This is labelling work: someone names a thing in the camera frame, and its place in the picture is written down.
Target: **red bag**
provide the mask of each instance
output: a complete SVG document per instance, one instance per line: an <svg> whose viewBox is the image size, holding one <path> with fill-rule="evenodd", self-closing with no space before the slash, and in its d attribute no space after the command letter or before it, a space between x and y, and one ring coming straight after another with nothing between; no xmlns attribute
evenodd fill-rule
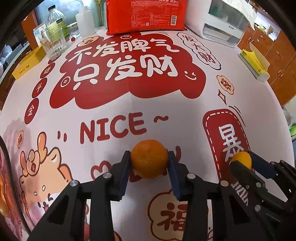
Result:
<svg viewBox="0 0 296 241"><path fill-rule="evenodd" d="M106 0L107 35L184 30L188 0Z"/></svg>

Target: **orange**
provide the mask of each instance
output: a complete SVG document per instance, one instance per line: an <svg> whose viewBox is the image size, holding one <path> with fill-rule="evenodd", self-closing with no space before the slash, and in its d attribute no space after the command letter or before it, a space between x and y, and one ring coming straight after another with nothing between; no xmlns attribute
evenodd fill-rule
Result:
<svg viewBox="0 0 296 241"><path fill-rule="evenodd" d="M156 140L141 141L131 151L131 164L140 177L155 178L167 168L168 151Z"/></svg>
<svg viewBox="0 0 296 241"><path fill-rule="evenodd" d="M246 168L249 168L251 170L252 168L252 158L248 152L240 151L236 153L233 158L231 158L231 161L239 161L241 164L243 164Z"/></svg>

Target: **white appliance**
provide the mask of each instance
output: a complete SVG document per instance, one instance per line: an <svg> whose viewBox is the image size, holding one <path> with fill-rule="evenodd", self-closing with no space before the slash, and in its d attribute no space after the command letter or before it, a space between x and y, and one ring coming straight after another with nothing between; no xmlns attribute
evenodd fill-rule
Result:
<svg viewBox="0 0 296 241"><path fill-rule="evenodd" d="M186 25L204 39L230 47L240 42L256 12L244 0L189 0Z"/></svg>

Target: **dashed line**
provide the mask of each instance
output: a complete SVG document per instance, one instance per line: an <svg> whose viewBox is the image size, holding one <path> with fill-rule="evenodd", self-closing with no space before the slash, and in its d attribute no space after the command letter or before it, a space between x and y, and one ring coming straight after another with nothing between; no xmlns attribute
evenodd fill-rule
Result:
<svg viewBox="0 0 296 241"><path fill-rule="evenodd" d="M228 111L212 113L212 114L210 114L210 115L207 117L207 121L209 120L210 116L213 116L213 115L216 115L216 114L224 114L224 113L229 113L230 115L232 115L232 116L237 120L237 122L238 122L238 124L239 124L239 126L240 126L240 128L241 128L241 130L242 130L242 132L243 132L243 134L244 134L244 138L245 138L245 140L246 140L246 142L247 142L248 150L250 150L250 145L249 145L248 139L247 139L247 137L246 137L246 135L245 135L244 129L242 128L242 125L241 125L240 121L238 120L238 118L237 118L234 114L232 114L231 112L228 112ZM218 167L218 171L217 171L217 172L219 173L220 179L222 179L221 172L220 172L220 167L219 167L219 164L218 164L217 155L215 154L215 149L214 149L214 147L213 147L213 142L212 142L212 139L210 138L210 134L209 134L208 129L206 129L206 130L207 130L207 134L208 134L208 137L209 137L210 142L211 142L211 147L213 148L214 156L215 156L215 159L216 159L216 163L217 163L217 167Z"/></svg>

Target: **plastic bottle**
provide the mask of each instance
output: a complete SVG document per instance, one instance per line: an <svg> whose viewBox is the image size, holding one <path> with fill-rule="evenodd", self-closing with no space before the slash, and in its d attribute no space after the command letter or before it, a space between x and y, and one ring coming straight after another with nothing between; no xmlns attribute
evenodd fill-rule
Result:
<svg viewBox="0 0 296 241"><path fill-rule="evenodd" d="M46 20L46 26L50 32L55 32L59 28L63 29L63 34L65 37L65 40L69 40L69 33L66 27L66 23L64 20L64 15L61 11L57 10L55 8L55 5L52 5L48 8L49 16Z"/></svg>
<svg viewBox="0 0 296 241"><path fill-rule="evenodd" d="M87 6L81 7L79 14L76 15L76 21L78 29L80 31L80 36L85 38L96 32L94 27L94 18L91 10L87 9Z"/></svg>
<svg viewBox="0 0 296 241"><path fill-rule="evenodd" d="M106 2L104 2L104 26L108 29L107 25L107 8L106 8Z"/></svg>

